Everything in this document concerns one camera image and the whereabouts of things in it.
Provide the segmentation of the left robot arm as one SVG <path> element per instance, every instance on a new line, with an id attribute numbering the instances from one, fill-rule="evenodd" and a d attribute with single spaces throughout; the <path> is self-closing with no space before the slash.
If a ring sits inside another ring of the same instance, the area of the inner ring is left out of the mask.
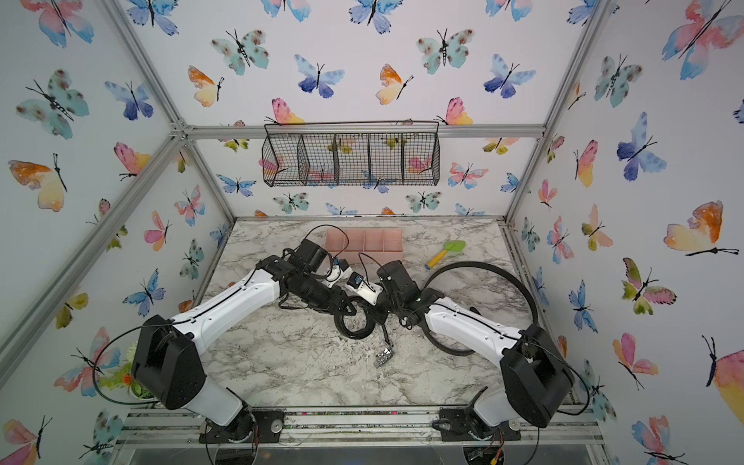
<path id="1" fill-rule="evenodd" d="M 259 426 L 252 408 L 205 373 L 202 356 L 220 336 L 253 312 L 285 296 L 331 315 L 354 314 L 348 290 L 362 279 L 345 260 L 306 239 L 294 252 L 272 255 L 218 296 L 170 319 L 155 315 L 139 328 L 131 375 L 169 410 L 186 409 L 207 419 L 228 442 L 256 441 Z"/>

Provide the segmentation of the black belt coil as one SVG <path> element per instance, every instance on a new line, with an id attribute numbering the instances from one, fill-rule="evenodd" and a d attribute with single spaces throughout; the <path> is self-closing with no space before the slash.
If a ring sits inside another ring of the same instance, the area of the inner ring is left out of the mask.
<path id="1" fill-rule="evenodd" d="M 461 261 L 461 262 L 455 262 L 450 263 L 449 265 L 445 265 L 445 267 L 442 267 L 439 270 L 434 271 L 430 277 L 425 281 L 424 283 L 424 289 L 428 289 L 430 284 L 441 274 L 444 274 L 446 272 L 455 270 L 455 269 L 479 269 L 479 270 L 485 270 L 490 273 L 496 274 L 505 280 L 507 280 L 509 283 L 511 283 L 523 296 L 524 300 L 526 301 L 532 318 L 532 324 L 538 325 L 540 323 L 539 321 L 539 312 L 538 312 L 538 306 L 535 302 L 535 299 L 533 298 L 532 294 L 530 293 L 529 289 L 517 278 L 515 275 L 511 274 L 509 271 L 502 269 L 502 267 L 497 267 L 497 265 L 492 265 L 491 263 L 485 263 L 485 262 L 477 262 L 477 261 Z M 458 350 L 455 348 L 448 347 L 441 343 L 439 340 L 437 340 L 431 331 L 429 327 L 426 327 L 425 325 L 422 325 L 422 332 L 424 333 L 425 338 L 438 350 L 454 357 L 468 357 L 475 354 L 474 350 L 471 349 L 464 349 L 464 350 Z"/>

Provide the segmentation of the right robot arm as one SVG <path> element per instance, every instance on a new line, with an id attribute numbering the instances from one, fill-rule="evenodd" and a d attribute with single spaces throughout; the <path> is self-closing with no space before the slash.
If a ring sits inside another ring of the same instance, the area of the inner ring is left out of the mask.
<path id="1" fill-rule="evenodd" d="M 499 368 L 501 386 L 482 389 L 465 410 L 469 434 L 482 438 L 511 420 L 547 428 L 573 389 L 577 370 L 559 354 L 540 326 L 537 302 L 515 275 L 497 265 L 465 261 L 445 265 L 432 276 L 438 278 L 456 269 L 483 270 L 508 281 L 522 294 L 534 319 L 532 324 L 526 329 L 504 326 L 430 286 L 420 288 L 400 261 L 379 267 L 378 285 L 358 273 L 346 278 L 345 285 L 371 310 L 395 315 L 404 327 L 420 327 L 449 337 Z"/>

